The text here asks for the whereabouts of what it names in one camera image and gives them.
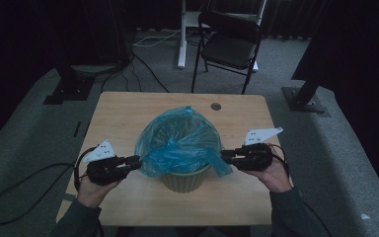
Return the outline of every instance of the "white tag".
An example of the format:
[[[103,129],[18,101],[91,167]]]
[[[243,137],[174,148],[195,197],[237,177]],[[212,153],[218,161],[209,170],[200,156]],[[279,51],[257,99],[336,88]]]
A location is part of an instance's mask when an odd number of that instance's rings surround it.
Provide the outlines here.
[[[269,129],[249,129],[248,133],[246,134],[244,145],[262,143],[282,131],[282,127]]]
[[[84,158],[84,162],[92,162],[97,160],[113,158],[115,157],[115,155],[115,151],[112,145],[110,144],[110,141],[106,139],[97,148],[95,148],[95,150],[93,150]]]

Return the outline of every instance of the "black cable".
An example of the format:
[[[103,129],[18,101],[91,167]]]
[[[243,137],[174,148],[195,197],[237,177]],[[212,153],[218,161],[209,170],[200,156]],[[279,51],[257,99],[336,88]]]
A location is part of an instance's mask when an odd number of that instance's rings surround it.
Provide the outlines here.
[[[139,90],[140,90],[140,92],[143,92],[142,90],[141,90],[141,83],[140,83],[140,79],[138,79],[138,76],[134,73],[134,65],[133,65],[133,62],[131,62],[131,73],[136,77],[136,80],[137,80],[137,82],[138,82],[138,86],[139,86]]]
[[[192,46],[198,46],[198,42],[187,39],[187,43]]]
[[[5,220],[5,221],[0,221],[0,225],[5,225],[5,224],[9,224],[9,223],[12,223],[12,222],[15,222],[21,218],[23,218],[24,216],[26,216],[28,213],[30,213],[38,204],[40,201],[42,201],[42,199],[44,198],[45,195],[48,194],[48,192],[54,187],[54,185],[57,183],[58,180],[60,180],[60,178],[71,168],[73,167],[74,165],[74,162],[72,163],[57,163],[57,164],[52,164],[52,165],[49,165],[49,166],[46,166],[44,168],[41,168],[39,169],[38,171],[32,173],[31,175],[27,176],[26,178],[24,178],[22,181],[20,181],[19,183],[13,185],[12,187],[2,191],[0,193],[0,198],[5,195],[6,193],[10,192],[11,190],[17,188],[18,186],[20,186],[22,183],[26,182],[27,180],[29,180],[30,178],[32,178],[33,176],[35,176],[36,174],[44,171],[44,170],[47,170],[49,168],[52,168],[52,167],[56,167],[56,166],[67,166],[66,169],[64,169],[58,176],[57,178],[53,181],[53,183],[48,187],[48,189],[39,197],[39,199],[30,207],[28,208],[24,213],[22,213],[21,215],[13,218],[13,219],[10,219],[10,220]]]
[[[104,92],[104,86],[106,85],[107,81],[108,81],[110,78],[112,78],[113,75],[116,74],[116,73],[118,73],[118,71],[111,73],[110,75],[108,75],[108,76],[106,77],[106,79],[104,79],[104,81],[103,81],[103,85],[101,85],[100,94],[103,94],[103,92]]]
[[[86,176],[86,174],[83,175],[83,176],[79,176],[79,165],[81,164],[82,159],[85,157],[85,155],[87,155],[89,152],[95,150],[95,148],[97,148],[97,147],[98,146],[91,147],[91,148],[87,149],[76,160],[75,167],[73,168],[73,179],[74,179],[73,180],[73,184],[74,184],[75,189],[76,189],[77,192],[79,192],[79,187],[81,185],[81,181],[80,181],[81,177]],[[104,234],[103,224],[101,224],[100,219],[98,219],[97,228],[98,228],[98,232],[100,233],[100,236],[104,237],[105,234]]]
[[[109,4],[110,4],[111,13],[112,13],[112,16],[113,16],[112,19],[113,19],[114,28],[115,28],[116,53],[117,53],[117,59],[119,60],[121,52],[120,52],[120,46],[119,46],[118,25],[116,24],[116,17],[115,17],[115,13],[114,13],[114,8],[113,8],[112,0],[109,0]]]
[[[149,67],[149,65],[146,64],[139,56],[137,56],[134,52],[133,55],[137,57],[146,67],[149,69],[149,71],[152,73],[152,75],[155,77],[156,81],[165,89],[166,92],[170,93],[170,91],[162,84],[162,82],[159,80],[159,78],[155,75],[155,73],[152,71],[152,69]]]
[[[112,67],[112,68],[108,68],[108,69],[104,69],[104,70],[101,70],[101,71],[96,71],[96,72],[92,72],[92,71],[82,71],[82,70],[79,70],[79,69],[75,69],[73,68],[73,71],[75,71],[76,73],[79,73],[79,74],[92,74],[92,76],[99,76],[99,75],[102,75],[102,74],[106,74],[106,73],[111,73],[113,71],[118,71],[118,69],[120,68],[121,66],[117,65],[115,67]]]
[[[286,158],[285,158],[285,152],[284,150],[282,149],[282,147],[280,147],[279,145],[275,145],[275,144],[268,144],[268,146],[274,146],[274,147],[278,147],[283,156],[284,156],[284,159],[281,159],[280,157],[278,157],[277,155],[274,155],[272,154],[273,157],[275,157],[276,159],[278,159],[279,161],[282,162],[282,164],[284,165],[284,168],[285,168],[285,172],[287,173],[288,177],[289,177],[289,167],[288,167],[288,164],[286,163]],[[321,223],[321,225],[323,226],[323,228],[326,230],[326,232],[328,233],[329,236],[332,237],[332,234],[331,232],[329,231],[328,227],[325,225],[325,223],[323,222],[322,218],[319,216],[319,214],[312,208],[312,206],[310,206],[303,198],[303,203],[307,206],[307,208],[310,209],[310,211],[312,211],[312,213],[316,216],[316,218],[319,220],[319,222]]]
[[[121,72],[121,76],[122,76],[122,78],[124,78],[124,80],[125,80],[125,90],[126,90],[127,92],[130,92],[130,90],[128,90],[128,78],[124,75],[124,71]]]
[[[312,208],[312,206],[310,206],[305,200],[303,200],[303,203],[307,206],[307,208],[310,209],[310,211],[312,211],[312,213],[316,216],[316,218],[319,220],[319,222],[321,223],[321,225],[323,226],[323,228],[326,230],[326,232],[328,233],[329,236],[332,237],[332,234],[331,232],[329,231],[328,227],[325,225],[325,223],[323,222],[322,218],[319,216],[319,214]]]

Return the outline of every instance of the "wire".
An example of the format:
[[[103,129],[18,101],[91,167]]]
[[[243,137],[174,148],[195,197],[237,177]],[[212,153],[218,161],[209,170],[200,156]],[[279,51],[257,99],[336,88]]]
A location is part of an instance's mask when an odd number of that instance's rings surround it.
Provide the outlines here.
[[[328,233],[329,236],[332,237],[332,234],[331,232],[329,231],[328,227],[325,225],[325,223],[323,222],[322,218],[319,216],[319,214],[312,208],[312,206],[310,206],[305,200],[303,200],[303,203],[307,206],[307,208],[310,209],[310,211],[312,211],[312,213],[316,216],[316,218],[319,220],[319,222],[322,224],[323,228],[326,230],[326,232]]]
[[[282,152],[282,155],[283,155],[283,158],[284,159],[281,159],[279,156],[277,155],[274,155],[272,154],[273,157],[275,157],[276,159],[280,160],[285,168],[285,172],[287,173],[288,177],[289,177],[289,167],[288,167],[288,164],[286,163],[286,158],[285,158],[285,152],[284,150],[282,149],[282,147],[280,147],[279,145],[275,145],[275,144],[268,144],[268,146],[274,146],[274,147],[277,147],[281,150]],[[310,211],[312,211],[312,213],[316,216],[316,218],[319,220],[319,222],[321,223],[321,225],[323,226],[323,228],[326,230],[326,232],[328,233],[329,236],[332,237],[332,234],[331,232],[329,231],[328,227],[325,225],[325,223],[323,222],[322,218],[319,216],[319,214],[312,208],[312,206],[310,206],[303,198],[303,203],[307,206],[307,208],[310,209]]]
[[[101,74],[105,74],[105,73],[111,73],[113,71],[119,71],[120,69],[120,66],[119,65],[116,65],[114,67],[111,67],[111,68],[108,68],[108,69],[104,69],[104,70],[101,70],[101,71],[96,71],[96,72],[92,72],[92,71],[82,71],[82,70],[79,70],[79,69],[75,69],[73,68],[73,71],[75,71],[76,73],[79,73],[79,74],[85,74],[85,75],[89,75],[91,74],[92,76],[99,76]]]
[[[81,185],[80,179],[82,177],[86,176],[86,174],[84,174],[82,176],[79,176],[79,165],[81,164],[82,159],[85,157],[85,155],[87,155],[89,152],[95,150],[95,148],[97,148],[97,147],[98,146],[91,147],[91,148],[87,149],[76,160],[75,167],[73,168],[73,184],[74,184],[75,189],[76,189],[77,192],[79,192],[79,187]],[[104,228],[103,228],[103,224],[101,223],[100,219],[98,219],[97,228],[98,228],[98,232],[100,233],[100,236],[104,237],[105,236],[105,234],[104,234]]]
[[[152,71],[152,69],[149,67],[149,65],[146,64],[139,56],[137,56],[134,52],[133,55],[139,59],[146,67],[149,69],[149,71],[152,73],[152,75],[155,77],[156,81],[165,89],[166,92],[170,93],[170,91],[162,84],[162,82],[159,80],[159,78],[155,75],[155,73]]]
[[[121,76],[122,76],[122,77],[124,78],[124,80],[125,80],[125,90],[126,90],[127,92],[130,92],[130,90],[128,90],[128,79],[127,79],[127,77],[124,76],[124,71],[121,72]]]
[[[100,94],[103,94],[104,92],[104,86],[106,85],[106,83],[110,80],[110,78],[112,78],[116,73],[118,73],[117,71],[116,72],[113,72],[111,73],[110,75],[108,75],[106,77],[106,79],[104,79],[103,81],[103,85],[101,85],[101,90],[100,90]]]
[[[134,73],[134,65],[133,65],[133,62],[131,62],[131,67],[132,67],[132,69],[131,69],[131,73],[136,77],[136,80],[137,80],[137,82],[138,82],[138,87],[139,87],[139,89],[140,89],[140,92],[143,92],[143,91],[141,90],[140,79],[138,79],[138,76]]]
[[[45,190],[45,192],[38,198],[38,200],[36,200],[35,203],[33,203],[33,205],[31,207],[29,207],[24,213],[20,214],[19,216],[13,218],[13,219],[9,219],[9,220],[5,220],[5,221],[0,221],[0,225],[5,225],[5,224],[9,224],[9,223],[12,223],[12,222],[15,222],[17,220],[20,220],[21,218],[23,218],[24,216],[26,216],[28,213],[30,213],[41,201],[42,199],[44,198],[44,196],[46,196],[48,194],[48,192],[54,187],[54,185],[57,183],[57,181],[60,180],[60,178],[70,169],[72,168],[74,165],[74,161],[72,163],[57,163],[57,164],[52,164],[52,165],[49,165],[49,166],[46,166],[44,168],[41,168],[39,169],[38,171],[32,173],[31,175],[27,176],[26,178],[24,178],[22,181],[20,181],[19,183],[11,186],[10,188],[2,191],[0,193],[0,198],[5,195],[6,193],[10,192],[11,190],[19,187],[21,184],[23,184],[24,182],[26,182],[27,180],[29,180],[30,178],[32,178],[33,176],[35,176],[36,174],[44,171],[44,170],[47,170],[49,168],[53,168],[53,167],[56,167],[56,166],[67,166],[57,177],[56,179],[51,183],[51,185],[48,187],[47,190]]]
[[[198,42],[196,42],[196,41],[192,41],[192,40],[188,40],[188,39],[187,39],[187,43],[188,43],[189,45],[192,45],[192,46],[198,46]]]
[[[151,47],[151,46],[155,46],[155,45],[157,45],[157,44],[159,44],[159,43],[161,43],[161,42],[163,42],[163,41],[165,41],[165,40],[167,40],[167,39],[169,39],[169,38],[172,38],[174,35],[176,35],[176,34],[179,33],[180,31],[181,31],[181,30],[178,30],[178,31],[174,32],[173,34],[171,34],[171,35],[168,36],[168,37],[147,37],[147,38],[144,38],[144,39],[142,39],[142,40],[140,40],[140,41],[134,43],[133,46],[141,46],[141,47]],[[139,43],[141,43],[141,42],[143,42],[143,41],[145,41],[145,40],[149,40],[149,39],[161,39],[161,40],[159,40],[159,41],[157,41],[157,42],[155,42],[155,43],[153,43],[153,44],[149,44],[149,45],[140,45],[140,44],[139,44]]]
[[[112,0],[109,0],[109,3],[110,3],[110,8],[111,8],[111,13],[113,15],[113,22],[114,22],[114,28],[115,28],[115,38],[116,38],[116,50],[117,50],[117,59],[119,60],[119,56],[121,55],[120,53],[120,50],[119,50],[119,34],[118,34],[118,26],[116,24],[116,20],[115,20],[115,13],[114,13],[114,9],[113,9],[113,3],[112,3]]]

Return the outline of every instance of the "person's right hand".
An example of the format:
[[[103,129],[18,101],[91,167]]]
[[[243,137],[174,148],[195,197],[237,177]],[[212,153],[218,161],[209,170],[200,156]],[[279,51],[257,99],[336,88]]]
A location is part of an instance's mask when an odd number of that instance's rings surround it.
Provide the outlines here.
[[[272,163],[264,171],[243,171],[246,174],[257,177],[273,193],[283,193],[292,189],[287,172],[282,161],[272,158]]]
[[[81,186],[78,192],[78,201],[85,206],[96,208],[100,206],[106,195],[121,181],[113,182],[111,184],[100,186],[92,183],[88,176],[83,176],[81,179]]]

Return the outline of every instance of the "black equipment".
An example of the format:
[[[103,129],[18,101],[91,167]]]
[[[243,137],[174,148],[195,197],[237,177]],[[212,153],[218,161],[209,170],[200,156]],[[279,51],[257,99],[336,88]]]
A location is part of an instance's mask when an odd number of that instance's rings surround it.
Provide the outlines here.
[[[88,164],[86,174],[92,183],[100,186],[123,180],[133,171],[140,169],[142,162],[140,156],[127,158],[113,157],[105,160],[93,161]]]
[[[264,171],[272,163],[272,151],[264,143],[243,145],[235,150],[222,150],[222,159],[242,171]]]

